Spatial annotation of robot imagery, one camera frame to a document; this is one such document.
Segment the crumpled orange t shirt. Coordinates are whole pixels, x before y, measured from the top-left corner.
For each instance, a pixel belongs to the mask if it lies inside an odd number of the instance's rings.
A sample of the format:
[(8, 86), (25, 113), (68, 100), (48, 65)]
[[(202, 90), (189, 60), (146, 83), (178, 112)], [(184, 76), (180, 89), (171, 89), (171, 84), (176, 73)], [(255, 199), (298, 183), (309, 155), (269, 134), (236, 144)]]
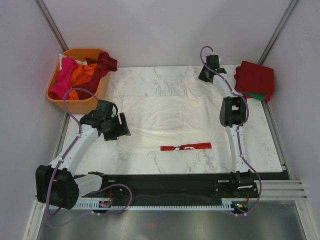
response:
[(78, 67), (72, 72), (70, 77), (70, 88), (82, 88), (92, 94), (97, 91), (99, 76), (98, 64), (78, 64)]

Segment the right corner aluminium post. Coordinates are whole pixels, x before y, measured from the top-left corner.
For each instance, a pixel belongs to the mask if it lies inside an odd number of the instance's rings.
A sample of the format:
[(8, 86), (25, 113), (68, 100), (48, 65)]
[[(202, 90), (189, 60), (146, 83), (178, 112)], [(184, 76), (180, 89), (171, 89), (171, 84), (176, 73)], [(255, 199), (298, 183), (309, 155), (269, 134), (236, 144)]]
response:
[(269, 56), (270, 52), (272, 51), (273, 47), (275, 46), (278, 38), (280, 37), (282, 31), (284, 30), (287, 22), (289, 21), (291, 15), (295, 11), (297, 5), (300, 3), (300, 0), (291, 0), (286, 7), (283, 15), (281, 16), (277, 26), (275, 27), (266, 47), (264, 48), (259, 60), (257, 61), (258, 65), (263, 65)]

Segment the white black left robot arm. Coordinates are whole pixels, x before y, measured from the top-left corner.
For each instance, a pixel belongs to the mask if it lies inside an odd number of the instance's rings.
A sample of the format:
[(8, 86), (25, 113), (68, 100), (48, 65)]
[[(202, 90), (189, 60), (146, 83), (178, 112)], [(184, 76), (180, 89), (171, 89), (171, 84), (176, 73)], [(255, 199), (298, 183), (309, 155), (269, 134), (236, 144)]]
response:
[(99, 138), (115, 141), (130, 136), (126, 115), (106, 100), (99, 100), (96, 108), (78, 121), (78, 131), (70, 143), (49, 165), (35, 171), (36, 197), (40, 203), (57, 208), (72, 209), (78, 198), (95, 193), (106, 196), (110, 185), (103, 174), (92, 172), (80, 177), (75, 172), (91, 145)]

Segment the folded dark red t shirt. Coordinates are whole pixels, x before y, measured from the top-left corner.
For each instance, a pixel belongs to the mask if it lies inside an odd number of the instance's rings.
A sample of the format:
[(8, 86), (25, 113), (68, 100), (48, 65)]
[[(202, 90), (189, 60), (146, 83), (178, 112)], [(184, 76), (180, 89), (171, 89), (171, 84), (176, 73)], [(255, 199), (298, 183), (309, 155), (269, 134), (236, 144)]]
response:
[(272, 68), (242, 61), (235, 68), (235, 90), (240, 93), (266, 95), (264, 101), (270, 101), (275, 92), (275, 74)]

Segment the crumpled maroon t shirt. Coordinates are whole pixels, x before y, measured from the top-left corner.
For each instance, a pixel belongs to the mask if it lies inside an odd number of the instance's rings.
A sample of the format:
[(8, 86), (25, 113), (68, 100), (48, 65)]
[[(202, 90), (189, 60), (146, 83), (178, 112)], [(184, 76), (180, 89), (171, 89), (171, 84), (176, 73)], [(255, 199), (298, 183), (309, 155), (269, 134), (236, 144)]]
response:
[(98, 85), (96, 92), (98, 90), (101, 78), (105, 77), (109, 72), (116, 72), (118, 70), (118, 61), (110, 57), (109, 53), (106, 51), (100, 52), (97, 59), (85, 57), (85, 60), (87, 61), (87, 66), (91, 64), (98, 65)]

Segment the folded green t shirt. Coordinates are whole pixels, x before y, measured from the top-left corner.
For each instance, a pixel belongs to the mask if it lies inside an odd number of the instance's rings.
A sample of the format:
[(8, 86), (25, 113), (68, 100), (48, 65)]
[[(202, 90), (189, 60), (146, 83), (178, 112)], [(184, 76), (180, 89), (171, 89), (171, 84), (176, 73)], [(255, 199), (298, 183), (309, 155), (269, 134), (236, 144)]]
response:
[(257, 93), (249, 93), (249, 92), (243, 92), (242, 93), (247, 99), (255, 99), (258, 101), (263, 101), (266, 97), (264, 94), (257, 94)]

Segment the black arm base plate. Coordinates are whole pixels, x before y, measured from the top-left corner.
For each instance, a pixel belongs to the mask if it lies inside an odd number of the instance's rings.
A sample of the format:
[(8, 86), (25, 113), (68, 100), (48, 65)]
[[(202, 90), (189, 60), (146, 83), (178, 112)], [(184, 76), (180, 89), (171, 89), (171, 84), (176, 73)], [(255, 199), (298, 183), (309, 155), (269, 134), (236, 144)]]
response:
[(257, 198), (255, 179), (247, 173), (105, 175), (99, 191), (87, 196), (110, 197), (113, 206), (212, 206), (223, 198)]

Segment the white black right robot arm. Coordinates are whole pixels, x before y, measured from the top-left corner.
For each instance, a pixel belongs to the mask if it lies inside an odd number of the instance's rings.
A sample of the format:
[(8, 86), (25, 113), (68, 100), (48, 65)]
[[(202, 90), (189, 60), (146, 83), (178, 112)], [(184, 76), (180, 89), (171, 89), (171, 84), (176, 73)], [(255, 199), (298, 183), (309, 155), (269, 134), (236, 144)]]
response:
[(225, 128), (231, 152), (231, 173), (229, 191), (235, 197), (259, 197), (258, 185), (254, 182), (257, 171), (246, 160), (244, 124), (249, 119), (246, 98), (223, 76), (226, 70), (220, 67), (219, 56), (211, 53), (205, 60), (200, 56), (203, 68), (199, 79), (212, 83), (222, 96), (219, 121)]

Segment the left corner aluminium post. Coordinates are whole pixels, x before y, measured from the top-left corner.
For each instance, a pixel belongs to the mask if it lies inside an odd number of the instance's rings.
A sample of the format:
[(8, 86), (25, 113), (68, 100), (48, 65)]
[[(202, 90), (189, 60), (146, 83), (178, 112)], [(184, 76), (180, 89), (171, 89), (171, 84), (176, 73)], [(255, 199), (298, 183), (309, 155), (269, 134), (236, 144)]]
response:
[(34, 0), (35, 4), (37, 5), (40, 13), (42, 14), (45, 22), (49, 26), (53, 36), (55, 37), (56, 41), (58, 42), (60, 48), (63, 52), (67, 51), (69, 49), (65, 39), (63, 38), (63, 35), (61, 34), (61, 31), (59, 30), (54, 18), (52, 17), (46, 3), (44, 0)]

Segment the corner aluminium post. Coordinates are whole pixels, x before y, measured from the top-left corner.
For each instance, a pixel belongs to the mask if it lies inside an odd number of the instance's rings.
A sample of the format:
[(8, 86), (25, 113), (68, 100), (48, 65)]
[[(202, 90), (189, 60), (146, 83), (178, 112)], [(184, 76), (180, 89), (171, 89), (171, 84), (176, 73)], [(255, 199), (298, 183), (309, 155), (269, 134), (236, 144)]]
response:
[(284, 30), (287, 22), (289, 21), (291, 15), (295, 11), (297, 5), (300, 3), (300, 0), (291, 0), (286, 7), (283, 15), (281, 16), (277, 26), (275, 27), (266, 47), (264, 48), (259, 60), (257, 61), (258, 65), (263, 65), (269, 56), (270, 52), (272, 51), (273, 47), (275, 46), (278, 38), (280, 37), (282, 31)]
[(35, 4), (37, 5), (40, 13), (42, 14), (45, 22), (49, 26), (53, 36), (55, 37), (56, 41), (58, 42), (60, 48), (63, 52), (67, 51), (69, 49), (65, 39), (63, 38), (63, 35), (61, 34), (61, 31), (59, 30), (54, 18), (52, 17), (46, 3), (44, 0), (34, 0)]

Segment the aluminium frame rail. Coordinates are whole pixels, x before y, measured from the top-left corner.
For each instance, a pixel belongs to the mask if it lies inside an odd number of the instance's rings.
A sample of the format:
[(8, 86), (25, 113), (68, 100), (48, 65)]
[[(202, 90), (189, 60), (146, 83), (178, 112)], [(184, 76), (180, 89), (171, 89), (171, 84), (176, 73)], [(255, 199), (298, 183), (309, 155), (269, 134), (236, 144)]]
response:
[[(73, 204), (78, 198), (87, 195), (103, 194), (111, 189), (118, 194), (117, 188), (128, 187), (134, 196), (168, 196), (168, 195), (212, 195), (214, 198), (257, 198), (246, 197), (244, 192), (237, 195), (230, 190), (230, 180), (208, 179), (182, 179), (180, 176), (166, 176), (160, 178), (155, 175), (120, 176), (118, 179), (103, 180), (98, 178), (97, 183), (81, 183), (84, 177), (71, 180), (54, 181), (50, 187), (50, 204), (65, 207)], [(259, 196), (304, 196), (304, 189), (296, 181), (254, 181), (258, 185)]]

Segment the white printed t shirt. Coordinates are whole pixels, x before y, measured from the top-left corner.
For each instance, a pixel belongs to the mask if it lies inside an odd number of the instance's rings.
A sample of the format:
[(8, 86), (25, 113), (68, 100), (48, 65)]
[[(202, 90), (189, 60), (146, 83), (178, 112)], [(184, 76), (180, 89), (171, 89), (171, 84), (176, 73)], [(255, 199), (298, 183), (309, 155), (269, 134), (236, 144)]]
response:
[(122, 111), (130, 135), (119, 137), (116, 149), (150, 152), (196, 144), (229, 148), (227, 132), (220, 123), (223, 98), (218, 89), (197, 79), (182, 86), (184, 96), (125, 96)]

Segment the crumpled pink t shirt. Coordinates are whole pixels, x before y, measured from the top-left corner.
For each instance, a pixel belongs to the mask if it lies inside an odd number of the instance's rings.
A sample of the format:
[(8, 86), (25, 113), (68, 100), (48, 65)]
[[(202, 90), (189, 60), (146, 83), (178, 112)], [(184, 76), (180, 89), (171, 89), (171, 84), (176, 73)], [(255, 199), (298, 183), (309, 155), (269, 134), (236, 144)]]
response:
[(49, 89), (48, 95), (54, 100), (63, 100), (65, 93), (71, 88), (70, 80), (78, 63), (71, 57), (62, 59), (62, 70), (56, 75), (56, 83)]

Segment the white cloth in basket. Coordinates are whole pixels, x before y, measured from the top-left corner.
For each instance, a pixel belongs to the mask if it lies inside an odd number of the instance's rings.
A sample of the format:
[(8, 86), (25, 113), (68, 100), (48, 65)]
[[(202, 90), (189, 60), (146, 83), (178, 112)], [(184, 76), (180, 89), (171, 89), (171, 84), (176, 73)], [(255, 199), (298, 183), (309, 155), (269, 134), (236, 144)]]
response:
[[(67, 56), (65, 56), (65, 55), (63, 55), (63, 54), (60, 53), (60, 54), (58, 55), (58, 59), (59, 59), (59, 70), (60, 70), (60, 71), (61, 71), (62, 68), (63, 68), (63, 67), (62, 67), (62, 59), (63, 59), (63, 58), (67, 58)], [(78, 64), (81, 64), (81, 65), (86, 65), (86, 66), (88, 65), (87, 61), (75, 60), (75, 62), (78, 63)]]

